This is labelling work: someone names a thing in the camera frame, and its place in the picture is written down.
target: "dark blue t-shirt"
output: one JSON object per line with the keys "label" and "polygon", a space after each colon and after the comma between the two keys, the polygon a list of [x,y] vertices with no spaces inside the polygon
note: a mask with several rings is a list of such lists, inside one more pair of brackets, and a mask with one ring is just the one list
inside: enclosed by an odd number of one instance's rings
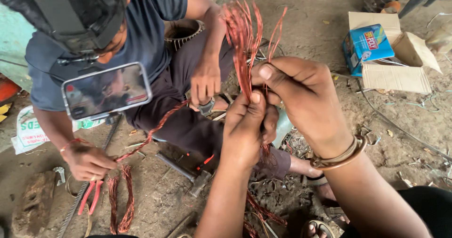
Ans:
{"label": "dark blue t-shirt", "polygon": [[[165,69],[170,52],[165,47],[163,20],[185,17],[187,0],[130,0],[126,10],[127,39],[124,47],[108,62],[94,65],[108,69],[131,62],[141,62],[150,82]],[[57,59],[73,57],[41,32],[35,32],[28,42],[25,59],[33,80],[30,98],[33,105],[47,111],[65,111],[61,84],[79,76],[89,64],[79,62],[60,66]]]}

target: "pliers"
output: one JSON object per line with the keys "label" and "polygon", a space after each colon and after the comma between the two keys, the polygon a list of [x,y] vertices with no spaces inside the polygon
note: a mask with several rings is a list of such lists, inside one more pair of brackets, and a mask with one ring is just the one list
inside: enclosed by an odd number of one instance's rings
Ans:
{"label": "pliers", "polygon": [[100,186],[104,183],[103,180],[97,180],[97,181],[90,181],[88,190],[85,192],[85,195],[83,196],[82,203],[80,204],[78,215],[81,215],[83,213],[83,209],[85,208],[86,201],[88,199],[89,194],[94,188],[94,185],[96,185],[96,191],[94,193],[94,199],[93,203],[91,204],[91,208],[89,208],[88,214],[92,215],[94,212],[94,208],[96,208],[97,201],[99,200],[99,194],[100,194]]}

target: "teal wall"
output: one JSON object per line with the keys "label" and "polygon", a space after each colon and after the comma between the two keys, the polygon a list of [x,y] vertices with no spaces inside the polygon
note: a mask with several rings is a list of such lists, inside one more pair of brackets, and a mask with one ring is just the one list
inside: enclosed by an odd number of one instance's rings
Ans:
{"label": "teal wall", "polygon": [[[0,59],[27,65],[25,48],[34,31],[21,14],[0,5]],[[27,68],[0,61],[0,73],[30,92],[32,82]]]}

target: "smartphone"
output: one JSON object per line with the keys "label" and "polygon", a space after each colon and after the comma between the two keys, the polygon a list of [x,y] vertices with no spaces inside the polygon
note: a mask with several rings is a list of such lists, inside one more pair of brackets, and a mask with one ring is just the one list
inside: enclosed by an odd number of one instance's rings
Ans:
{"label": "smartphone", "polygon": [[146,70],[140,62],[86,74],[65,81],[61,90],[72,120],[97,120],[152,99]]}

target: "blue box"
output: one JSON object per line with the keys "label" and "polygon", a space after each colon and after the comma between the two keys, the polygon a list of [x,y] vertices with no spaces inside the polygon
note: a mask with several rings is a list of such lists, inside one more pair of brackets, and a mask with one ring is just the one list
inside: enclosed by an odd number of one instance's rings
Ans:
{"label": "blue box", "polygon": [[380,24],[350,30],[342,43],[348,70],[362,76],[362,62],[394,56],[385,31]]}

